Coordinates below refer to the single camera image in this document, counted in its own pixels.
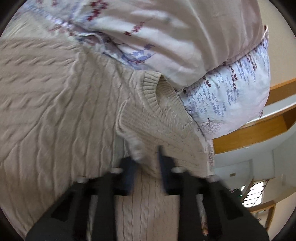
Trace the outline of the beige cable-knit sweater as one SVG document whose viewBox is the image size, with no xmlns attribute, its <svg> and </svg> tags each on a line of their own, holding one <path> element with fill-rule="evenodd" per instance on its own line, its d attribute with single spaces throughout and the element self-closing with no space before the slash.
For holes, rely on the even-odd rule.
<svg viewBox="0 0 296 241">
<path fill-rule="evenodd" d="M 68 41 L 1 40 L 1 209 L 21 237 L 78 177 L 130 155 L 140 168 L 116 205 L 119 240 L 176 240 L 179 202 L 163 192 L 159 145 L 209 174 L 212 144 L 160 73 Z"/>
</svg>

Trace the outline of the window with blinds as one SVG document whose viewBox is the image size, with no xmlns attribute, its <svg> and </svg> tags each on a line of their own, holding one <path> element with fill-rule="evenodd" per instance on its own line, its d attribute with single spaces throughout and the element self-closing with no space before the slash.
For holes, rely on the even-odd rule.
<svg viewBox="0 0 296 241">
<path fill-rule="evenodd" d="M 262 204 L 263 193 L 269 180 L 264 180 L 254 183 L 250 190 L 246 193 L 246 197 L 243 198 L 242 204 L 246 208 L 251 208 Z"/>
</svg>

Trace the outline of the light blue lavender-print pillow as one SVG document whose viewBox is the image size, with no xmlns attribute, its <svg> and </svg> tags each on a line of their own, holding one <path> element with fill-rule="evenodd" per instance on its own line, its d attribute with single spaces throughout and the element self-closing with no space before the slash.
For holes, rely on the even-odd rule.
<svg viewBox="0 0 296 241">
<path fill-rule="evenodd" d="M 220 66 L 179 97 L 208 139 L 227 135 L 260 116 L 270 90 L 268 38 L 231 64 Z"/>
</svg>

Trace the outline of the wooden headboard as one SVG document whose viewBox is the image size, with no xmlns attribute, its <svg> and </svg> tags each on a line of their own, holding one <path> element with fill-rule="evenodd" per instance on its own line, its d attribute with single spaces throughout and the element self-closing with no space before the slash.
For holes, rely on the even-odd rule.
<svg viewBox="0 0 296 241">
<path fill-rule="evenodd" d="M 230 152 L 261 143 L 287 132 L 295 124 L 295 79 L 271 88 L 260 118 L 250 121 L 238 130 L 216 138 L 216 154 Z"/>
</svg>

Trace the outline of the mauve pink pillow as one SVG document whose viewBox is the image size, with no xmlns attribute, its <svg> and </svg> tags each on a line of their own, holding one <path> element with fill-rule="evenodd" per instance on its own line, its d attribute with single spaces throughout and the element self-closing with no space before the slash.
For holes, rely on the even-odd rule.
<svg viewBox="0 0 296 241">
<path fill-rule="evenodd" d="M 176 89 L 254 49 L 264 38 L 257 1 L 27 1 L 84 33 L 102 33 L 117 58 L 162 73 Z"/>
</svg>

